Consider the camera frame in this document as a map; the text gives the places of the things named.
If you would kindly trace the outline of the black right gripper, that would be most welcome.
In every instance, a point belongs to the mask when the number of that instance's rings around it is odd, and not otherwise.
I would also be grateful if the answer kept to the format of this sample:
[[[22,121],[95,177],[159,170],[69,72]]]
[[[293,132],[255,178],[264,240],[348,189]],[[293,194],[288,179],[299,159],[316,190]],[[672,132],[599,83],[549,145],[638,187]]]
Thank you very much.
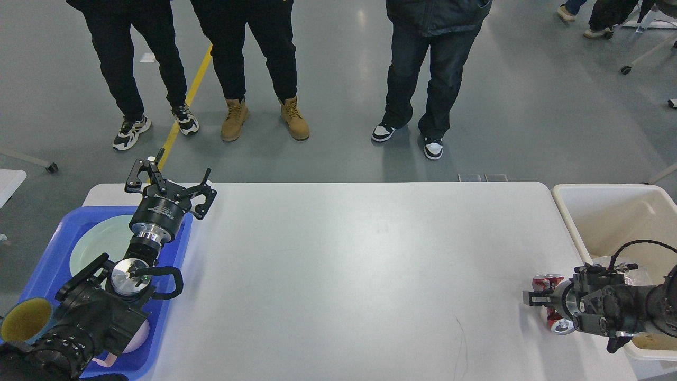
[[[554,308],[558,314],[569,321],[573,321],[574,314],[579,312],[574,282],[571,279],[559,282],[554,291],[523,290],[523,304],[531,307]]]

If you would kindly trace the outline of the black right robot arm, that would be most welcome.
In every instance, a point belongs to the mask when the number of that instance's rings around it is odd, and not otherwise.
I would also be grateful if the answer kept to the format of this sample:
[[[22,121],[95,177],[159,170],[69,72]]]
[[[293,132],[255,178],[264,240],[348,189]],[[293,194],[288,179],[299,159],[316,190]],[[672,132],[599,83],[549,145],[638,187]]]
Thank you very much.
[[[565,279],[559,274],[537,275],[523,303],[543,307],[548,327],[564,335],[572,331],[608,338],[607,351],[615,353],[637,334],[676,333],[675,269],[662,284],[629,285],[625,274],[636,263],[617,263],[619,252],[607,266],[585,264]]]

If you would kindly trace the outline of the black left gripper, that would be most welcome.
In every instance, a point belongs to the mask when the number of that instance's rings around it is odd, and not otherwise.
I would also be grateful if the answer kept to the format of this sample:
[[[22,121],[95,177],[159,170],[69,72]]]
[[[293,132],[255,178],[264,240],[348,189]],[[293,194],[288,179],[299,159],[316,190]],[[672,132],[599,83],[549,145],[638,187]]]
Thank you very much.
[[[197,220],[203,220],[217,196],[217,191],[209,183],[210,167],[197,185],[190,188],[167,186],[157,164],[164,152],[165,149],[160,148],[155,156],[137,159],[125,182],[126,193],[142,193],[142,201],[129,222],[129,229],[134,237],[150,239],[158,244],[166,244],[176,238],[188,211]],[[145,173],[150,181],[143,190],[140,173]],[[191,200],[196,197],[203,197],[204,200],[193,206]]]

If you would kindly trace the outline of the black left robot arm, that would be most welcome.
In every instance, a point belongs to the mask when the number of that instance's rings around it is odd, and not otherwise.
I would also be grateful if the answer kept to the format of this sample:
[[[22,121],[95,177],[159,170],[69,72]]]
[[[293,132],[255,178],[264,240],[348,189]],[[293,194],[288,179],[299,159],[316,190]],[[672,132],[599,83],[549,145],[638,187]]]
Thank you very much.
[[[183,292],[181,270],[159,266],[159,256],[174,241],[186,214],[201,220],[217,191],[205,171],[203,180],[185,187],[165,179],[154,157],[138,159],[125,192],[142,200],[129,222],[132,232],[125,255],[111,261],[99,254],[68,280],[43,314],[30,301],[14,307],[2,321],[2,380],[78,380],[90,362],[108,352],[115,362],[141,330],[149,314],[143,306]]]

